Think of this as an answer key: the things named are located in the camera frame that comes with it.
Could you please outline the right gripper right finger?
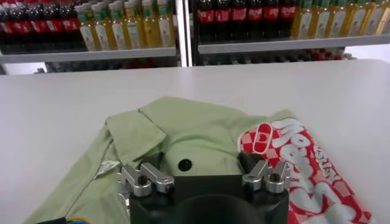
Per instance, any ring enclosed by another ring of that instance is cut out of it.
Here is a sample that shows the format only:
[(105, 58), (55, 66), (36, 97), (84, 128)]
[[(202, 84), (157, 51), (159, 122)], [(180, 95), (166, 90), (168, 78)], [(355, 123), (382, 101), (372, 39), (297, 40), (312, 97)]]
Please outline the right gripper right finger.
[(289, 190), (291, 168), (287, 162), (278, 162), (272, 167), (260, 154), (240, 152), (239, 163), (245, 172), (242, 185), (250, 192), (266, 190), (281, 194)]

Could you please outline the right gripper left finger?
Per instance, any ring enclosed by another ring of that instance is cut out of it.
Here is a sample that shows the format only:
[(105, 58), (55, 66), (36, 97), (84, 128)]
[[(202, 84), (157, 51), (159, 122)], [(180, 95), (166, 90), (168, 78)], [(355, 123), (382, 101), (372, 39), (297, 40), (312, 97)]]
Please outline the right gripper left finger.
[(170, 194), (176, 188), (174, 178), (159, 171), (151, 163), (143, 163), (139, 170), (124, 166), (118, 173), (119, 195), (132, 193), (136, 197), (147, 197), (152, 192), (152, 185), (162, 194)]

